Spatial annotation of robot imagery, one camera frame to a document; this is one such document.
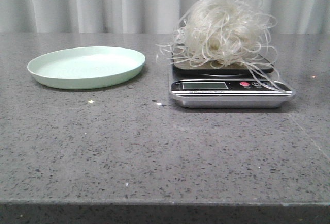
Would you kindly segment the white pleated curtain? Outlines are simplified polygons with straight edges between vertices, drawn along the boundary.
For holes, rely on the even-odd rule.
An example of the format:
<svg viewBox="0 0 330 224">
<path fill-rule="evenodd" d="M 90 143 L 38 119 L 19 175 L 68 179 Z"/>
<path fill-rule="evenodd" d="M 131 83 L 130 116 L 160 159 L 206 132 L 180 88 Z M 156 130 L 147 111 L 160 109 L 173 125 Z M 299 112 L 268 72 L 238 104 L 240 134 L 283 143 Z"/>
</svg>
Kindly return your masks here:
<svg viewBox="0 0 330 224">
<path fill-rule="evenodd" d="M 170 33 L 197 0 L 1 0 L 2 32 Z M 329 32 L 329 0 L 262 0 L 273 33 Z"/>
</svg>

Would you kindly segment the silver black kitchen scale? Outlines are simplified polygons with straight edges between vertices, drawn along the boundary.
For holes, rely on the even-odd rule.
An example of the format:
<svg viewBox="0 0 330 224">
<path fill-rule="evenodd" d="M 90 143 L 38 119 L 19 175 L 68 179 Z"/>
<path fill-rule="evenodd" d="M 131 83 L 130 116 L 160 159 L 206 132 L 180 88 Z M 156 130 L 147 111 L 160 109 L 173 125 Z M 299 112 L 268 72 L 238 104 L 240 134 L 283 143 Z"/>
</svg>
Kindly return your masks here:
<svg viewBox="0 0 330 224">
<path fill-rule="evenodd" d="M 197 66 L 179 49 L 171 51 L 169 93 L 186 108 L 277 108 L 296 91 L 283 82 L 273 63 L 258 54 L 254 66 L 223 66 L 216 61 Z"/>
</svg>

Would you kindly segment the white vermicelli noodle bundle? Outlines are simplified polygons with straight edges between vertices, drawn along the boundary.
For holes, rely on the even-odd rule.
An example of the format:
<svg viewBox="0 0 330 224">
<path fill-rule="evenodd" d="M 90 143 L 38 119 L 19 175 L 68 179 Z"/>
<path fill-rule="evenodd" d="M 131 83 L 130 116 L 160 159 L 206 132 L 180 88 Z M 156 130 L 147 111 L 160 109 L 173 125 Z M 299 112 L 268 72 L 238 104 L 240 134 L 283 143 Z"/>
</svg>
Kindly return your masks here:
<svg viewBox="0 0 330 224">
<path fill-rule="evenodd" d="M 272 54 L 267 64 L 279 79 L 273 63 L 277 49 L 271 46 L 270 29 L 277 19 L 262 10 L 263 0 L 198 0 L 179 19 L 171 40 L 158 44 L 157 59 L 187 63 L 196 69 L 247 68 L 262 86 L 283 92 L 261 67 L 262 57 Z"/>
</svg>

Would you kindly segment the light green plastic plate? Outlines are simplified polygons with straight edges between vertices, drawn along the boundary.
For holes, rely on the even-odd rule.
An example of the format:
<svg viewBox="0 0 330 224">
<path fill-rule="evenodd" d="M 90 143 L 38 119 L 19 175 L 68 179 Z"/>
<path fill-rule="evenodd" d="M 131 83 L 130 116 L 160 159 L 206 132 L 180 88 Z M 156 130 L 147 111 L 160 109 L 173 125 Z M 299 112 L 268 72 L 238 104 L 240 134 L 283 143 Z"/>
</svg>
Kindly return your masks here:
<svg viewBox="0 0 330 224">
<path fill-rule="evenodd" d="M 41 55 L 27 69 L 42 85 L 85 90 L 126 82 L 140 73 L 144 63 L 145 56 L 132 49 L 89 46 Z"/>
</svg>

